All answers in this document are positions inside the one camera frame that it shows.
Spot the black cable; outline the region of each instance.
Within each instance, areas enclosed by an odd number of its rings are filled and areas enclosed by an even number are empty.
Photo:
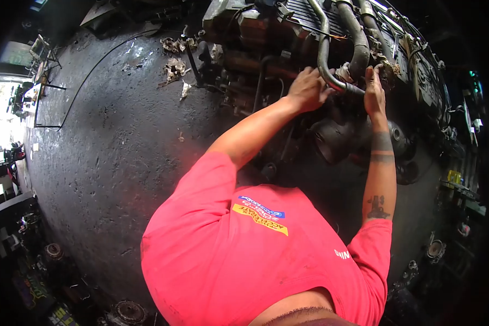
[[[236,13],[230,19],[230,22],[228,22],[228,26],[226,27],[225,32],[222,35],[223,40],[226,40],[226,36],[228,35],[228,32],[230,31],[230,27],[232,27],[232,23],[234,22],[234,20],[236,20],[237,17],[239,15],[241,15],[241,13],[243,11],[248,10],[248,9],[252,9],[254,6],[255,6],[255,4],[250,4],[248,6],[244,6],[244,7],[240,8],[239,10],[236,11]]]
[[[85,81],[91,75],[92,71],[94,71],[94,69],[96,67],[98,67],[99,63],[102,62],[112,51],[114,51],[115,49],[117,49],[120,46],[124,45],[125,43],[129,42],[130,40],[134,39],[135,37],[141,36],[141,35],[143,35],[145,33],[148,33],[148,32],[159,31],[159,30],[161,30],[161,29],[155,28],[155,29],[150,29],[150,30],[147,30],[147,31],[138,33],[138,34],[136,34],[134,36],[131,36],[130,38],[126,39],[122,43],[118,44],[117,46],[115,46],[114,48],[112,48],[109,52],[105,53],[105,55],[94,65],[94,67],[92,67],[91,71],[85,76],[85,78],[81,82],[80,87],[78,88],[78,90],[76,91],[76,94],[72,98],[71,105],[69,106],[69,109],[67,110],[67,113],[65,114],[64,120],[60,124],[60,127],[58,127],[58,129],[53,129],[53,128],[47,128],[47,129],[52,130],[52,131],[59,131],[64,126],[65,120],[67,119],[67,116],[69,115],[69,112],[71,111],[72,104],[76,100],[76,97],[78,96],[78,93],[80,92],[80,89],[82,88],[83,84],[85,84]]]

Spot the car part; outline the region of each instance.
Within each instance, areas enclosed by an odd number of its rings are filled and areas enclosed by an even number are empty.
[[[48,244],[45,246],[45,253],[51,260],[60,260],[64,256],[59,244]]]
[[[418,138],[438,156],[465,153],[468,142],[462,143],[455,130],[467,124],[451,119],[457,113],[451,110],[442,75],[444,62],[397,10],[375,0],[212,1],[199,35],[204,40],[199,77],[209,90],[224,93],[222,105],[237,116],[279,99],[306,66],[317,67],[335,90],[322,108],[282,131],[295,141],[263,149],[259,170],[268,162],[289,161],[293,151],[284,144],[297,147],[301,135],[330,164],[349,158],[367,167],[371,130],[362,102],[363,75],[368,65],[378,63],[384,66],[380,76],[386,112],[395,126],[391,138],[397,182],[409,185],[420,179],[412,160]]]
[[[124,300],[115,304],[111,312],[105,314],[111,325],[129,326],[143,325],[148,317],[147,311],[139,304]]]

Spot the black hose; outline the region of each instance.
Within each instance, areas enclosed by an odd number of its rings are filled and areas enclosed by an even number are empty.
[[[250,5],[247,5],[247,6],[244,6],[240,9],[238,9],[235,14],[232,16],[232,18],[230,19],[230,21],[228,22],[228,25],[226,26],[226,29],[224,31],[224,33],[222,34],[222,39],[223,41],[226,42],[226,36],[228,35],[228,32],[230,31],[230,28],[232,27],[232,23],[234,22],[234,20],[237,19],[237,17],[239,17],[239,15],[241,15],[241,13],[243,11],[246,11],[246,10],[249,10],[249,9],[252,9],[254,8],[255,4],[250,4]]]
[[[181,39],[185,43],[185,47],[187,49],[188,61],[190,61],[190,68],[192,68],[192,72],[194,76],[196,76],[196,87],[201,88],[204,86],[204,81],[201,75],[199,74],[198,67],[196,66],[196,61],[194,60],[194,56],[192,55],[192,49],[190,49],[190,44],[188,44],[188,25],[185,25],[183,28],[183,33],[181,34]]]
[[[357,81],[364,76],[368,62],[370,61],[370,47],[368,39],[360,27],[360,23],[353,14],[352,7],[349,3],[338,2],[337,9],[343,23],[353,39],[353,56],[349,63],[349,74],[353,80]]]
[[[264,79],[265,75],[267,73],[267,65],[268,62],[275,59],[276,56],[274,55],[267,55],[261,60],[261,64],[259,67],[259,81],[257,82],[257,90],[255,91],[255,101],[253,101],[253,110],[252,113],[257,112],[261,106],[261,95],[263,93],[263,84],[264,84]]]
[[[367,0],[358,0],[358,1],[360,5],[360,16],[362,17],[362,21],[364,22],[365,28],[375,30],[373,36],[375,36],[377,41],[381,44],[382,54],[384,54],[384,56],[390,63],[392,64],[395,63],[395,60],[393,60],[393,51],[391,51],[390,46],[387,45],[384,36],[382,36],[382,33],[378,28],[377,21],[375,20],[375,11],[373,11],[373,7],[371,7],[371,3],[369,3]]]
[[[323,34],[319,36],[319,55],[317,57],[317,67],[319,68],[319,73],[324,79],[326,84],[338,91],[339,93],[352,93],[356,95],[364,96],[364,91],[350,83],[342,82],[335,78],[335,76],[330,72],[328,68],[328,55],[330,53],[330,39],[324,34],[330,34],[330,21],[328,16],[321,9],[319,3],[316,0],[308,0],[313,8],[313,11],[319,17],[321,21],[321,30]]]

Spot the man's hand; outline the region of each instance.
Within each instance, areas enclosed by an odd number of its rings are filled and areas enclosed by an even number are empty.
[[[306,67],[293,81],[286,97],[302,113],[320,108],[331,92],[332,88],[327,89],[319,76],[319,70]]]
[[[386,97],[384,90],[380,85],[378,73],[383,67],[382,64],[376,65],[375,68],[369,66],[366,69],[366,93],[364,95],[364,108],[371,120],[380,116],[386,116]]]

